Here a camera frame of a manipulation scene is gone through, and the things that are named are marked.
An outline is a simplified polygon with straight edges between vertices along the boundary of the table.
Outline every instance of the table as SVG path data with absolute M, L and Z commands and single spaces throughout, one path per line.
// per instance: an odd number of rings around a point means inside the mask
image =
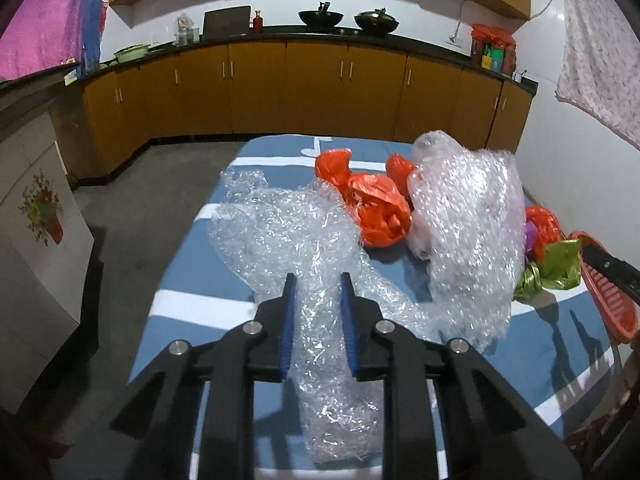
M 392 153 L 410 157 L 410 145 L 399 142 L 285 135 L 251 140 L 231 166 L 262 170 L 271 186 L 293 189 L 314 178 L 314 157 L 321 149 L 332 148 L 351 149 L 352 170 L 385 171 L 385 161 Z M 207 236 L 207 221 L 216 204 L 225 201 L 225 193 L 222 185 L 214 188 L 162 277 L 131 379 L 171 341 L 185 339 L 193 345 L 214 341 L 253 317 L 251 289 L 222 263 Z M 386 250 L 370 250 L 369 254 L 376 270 L 409 298 L 430 300 L 426 273 L 403 243 Z M 583 283 L 571 290 L 544 290 L 531 303 L 513 302 L 506 338 L 484 355 L 563 438 L 579 428 L 602 399 L 613 374 L 614 355 L 604 323 Z M 380 476 L 379 458 L 321 466 L 309 460 L 290 381 L 256 383 L 254 418 L 256 478 Z M 198 433 L 190 475 L 193 479 Z M 445 478 L 446 464 L 444 460 L 439 462 L 440 476 Z

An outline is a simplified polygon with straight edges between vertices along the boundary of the purple fabric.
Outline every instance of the purple fabric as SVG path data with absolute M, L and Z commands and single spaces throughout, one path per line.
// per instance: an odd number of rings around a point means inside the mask
M 24 0 L 0 38 L 0 75 L 15 79 L 81 59 L 82 0 Z
M 524 244 L 524 252 L 526 254 L 533 249 L 533 244 L 536 243 L 536 238 L 538 238 L 538 228 L 531 220 L 524 224 L 524 234 L 527 237 L 527 241 Z

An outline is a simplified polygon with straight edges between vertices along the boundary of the red bottle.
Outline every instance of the red bottle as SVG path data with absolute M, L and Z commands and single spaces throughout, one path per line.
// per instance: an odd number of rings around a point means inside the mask
M 260 34 L 262 32 L 262 16 L 260 15 L 260 10 L 255 11 L 254 18 L 254 34 Z

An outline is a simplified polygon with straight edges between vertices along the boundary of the red basket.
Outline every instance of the red basket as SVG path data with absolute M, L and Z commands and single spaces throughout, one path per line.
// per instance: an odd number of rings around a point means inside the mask
M 585 244 L 593 244 L 606 251 L 599 241 L 584 231 L 574 231 L 569 235 L 569 238 L 573 240 L 579 239 L 582 247 Z M 609 332 L 611 343 L 631 342 L 638 331 L 636 304 L 597 270 L 585 264 L 582 256 L 580 256 L 580 267 L 584 283 L 600 311 L 602 320 Z

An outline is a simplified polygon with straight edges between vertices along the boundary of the bubble wrap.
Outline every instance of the bubble wrap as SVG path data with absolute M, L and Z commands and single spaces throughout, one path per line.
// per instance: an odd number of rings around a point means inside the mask
M 298 278 L 289 376 L 296 385 L 303 434 L 316 463 L 382 450 L 382 382 L 357 383 L 344 350 L 340 274 L 383 316 L 421 338 L 439 340 L 428 314 L 378 274 L 359 245 L 337 189 L 322 180 L 296 190 L 268 187 L 261 171 L 225 172 L 228 203 L 216 209 L 209 236 L 222 260 L 260 303 Z
M 427 308 L 444 337 L 482 351 L 506 334 L 524 270 L 524 194 L 508 152 L 470 152 L 441 131 L 413 146 L 407 243 L 430 259 Z

